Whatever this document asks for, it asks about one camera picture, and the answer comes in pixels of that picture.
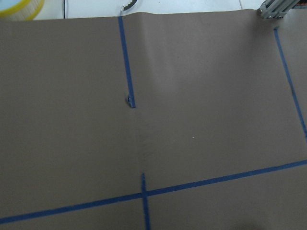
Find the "yellow ring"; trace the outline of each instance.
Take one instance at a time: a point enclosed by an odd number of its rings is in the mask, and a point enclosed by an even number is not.
[[[40,1],[37,9],[34,11],[34,13],[30,17],[26,18],[26,21],[30,21],[30,20],[34,19],[38,15],[38,13],[40,12],[40,10],[42,9],[42,7],[44,5],[44,1],[45,0],[41,0]]]
[[[0,11],[0,18],[4,18],[6,16],[9,16],[11,14],[14,14],[20,10],[22,10],[27,4],[29,4],[31,0],[22,0],[17,5],[12,6],[6,10]]]

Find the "blue tape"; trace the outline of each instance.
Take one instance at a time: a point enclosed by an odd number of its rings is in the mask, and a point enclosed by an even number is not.
[[[304,131],[304,134],[305,134],[305,140],[307,141],[306,125],[305,125],[305,122],[304,122],[302,111],[301,111],[301,109],[299,107],[298,99],[297,99],[297,96],[296,96],[294,85],[292,83],[292,79],[291,79],[291,75],[290,75],[290,72],[289,72],[289,69],[288,69],[288,65],[287,65],[286,59],[285,59],[284,54],[283,54],[283,48],[282,48],[282,45],[281,45],[281,42],[280,42],[280,39],[279,39],[279,36],[278,36],[278,28],[279,27],[276,27],[274,29],[276,43],[277,43],[277,46],[278,46],[278,49],[279,49],[280,57],[281,57],[282,62],[283,62],[283,68],[284,68],[284,71],[286,73],[286,76],[287,76],[287,79],[288,79],[288,82],[289,82],[289,85],[290,85],[290,88],[291,88],[291,91],[292,91],[293,100],[294,100],[294,103],[295,103],[295,106],[296,106],[296,110],[297,110],[297,113],[298,113],[299,119],[301,121],[301,125],[302,125],[302,128],[303,128],[303,131]]]
[[[145,226],[146,230],[150,230],[150,216],[149,216],[149,209],[148,209],[148,199],[147,199],[147,191],[146,191],[146,180],[145,175],[142,174],[142,199],[143,199],[143,211],[145,217]]]
[[[60,208],[50,209],[50,210],[45,210],[45,211],[40,211],[40,212],[33,212],[33,213],[29,213],[29,214],[23,214],[23,215],[18,215],[18,216],[13,216],[13,217],[1,218],[0,224],[6,224],[6,223],[11,223],[11,222],[21,221],[21,220],[26,220],[26,219],[34,219],[34,218],[45,217],[45,216],[51,216],[51,215],[55,215],[55,214],[72,212],[72,211],[87,209],[87,208],[91,208],[91,207],[109,205],[109,204],[113,204],[113,203],[118,203],[118,202],[123,202],[123,201],[128,201],[128,200],[134,200],[134,199],[140,199],[140,198],[142,198],[142,193],[119,196],[119,197],[115,197],[115,198],[111,198],[111,199],[98,200],[98,201],[79,204],[79,205],[60,207]]]
[[[197,182],[192,182],[192,183],[187,183],[187,184],[181,184],[181,185],[176,185],[176,186],[167,187],[167,188],[155,189],[155,190],[152,190],[152,191],[147,191],[147,195],[148,196],[155,196],[155,195],[160,195],[160,194],[165,194],[165,193],[171,193],[171,192],[175,192],[175,191],[179,191],[179,190],[195,188],[195,187],[204,186],[204,185],[208,185],[208,184],[216,184],[216,183],[225,182],[225,181],[231,181],[231,180],[240,179],[240,178],[244,178],[244,177],[255,176],[255,175],[259,175],[259,174],[270,173],[270,172],[275,172],[275,171],[279,171],[279,170],[294,168],[294,167],[302,166],[302,165],[307,165],[307,160],[293,162],[293,163],[285,164],[285,165],[281,165],[281,166],[275,166],[275,167],[270,167],[270,168],[264,168],[264,169],[258,169],[258,170],[248,171],[248,172],[232,174],[232,175],[228,175],[228,176],[216,177],[216,178],[212,178],[212,179],[208,179],[208,180],[197,181]]]
[[[124,22],[123,22],[122,16],[118,17],[118,25],[119,25],[120,39],[121,39],[121,45],[122,45],[124,61],[125,61],[128,90],[129,90],[128,103],[130,104],[131,108],[135,108],[134,91],[133,91],[132,77],[131,77],[131,71],[130,71]]]

